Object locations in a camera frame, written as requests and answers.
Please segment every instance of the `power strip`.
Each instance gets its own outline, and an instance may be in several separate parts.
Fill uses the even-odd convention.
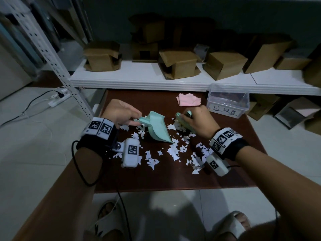
[[[60,98],[58,96],[58,93],[54,94],[51,96],[52,100],[48,103],[48,105],[50,105],[51,107],[55,107],[56,105],[59,105],[61,102],[67,100],[69,97],[71,97],[71,94],[69,93],[69,91],[65,88],[62,88],[61,93],[64,94],[64,97]]]

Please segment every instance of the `folded pink towel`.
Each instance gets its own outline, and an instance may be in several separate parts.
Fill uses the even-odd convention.
[[[198,98],[193,94],[179,94],[176,99],[180,107],[192,107],[201,105],[201,98]]]

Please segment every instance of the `forearm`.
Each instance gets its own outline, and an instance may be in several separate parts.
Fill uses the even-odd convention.
[[[321,186],[250,146],[236,161],[284,218],[310,240],[321,240]]]
[[[101,157],[81,148],[75,158],[85,179],[94,182],[101,168]],[[13,240],[82,240],[94,188],[84,184],[70,161]]]

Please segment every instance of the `black plug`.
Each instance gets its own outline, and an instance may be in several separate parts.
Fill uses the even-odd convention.
[[[64,97],[65,95],[64,95],[63,93],[58,92],[58,96],[59,96],[60,98],[62,98],[62,97]]]

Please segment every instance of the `transparent plastic container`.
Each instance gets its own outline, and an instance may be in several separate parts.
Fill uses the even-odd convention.
[[[239,118],[250,109],[250,94],[228,93],[220,86],[211,84],[206,107],[211,112]]]

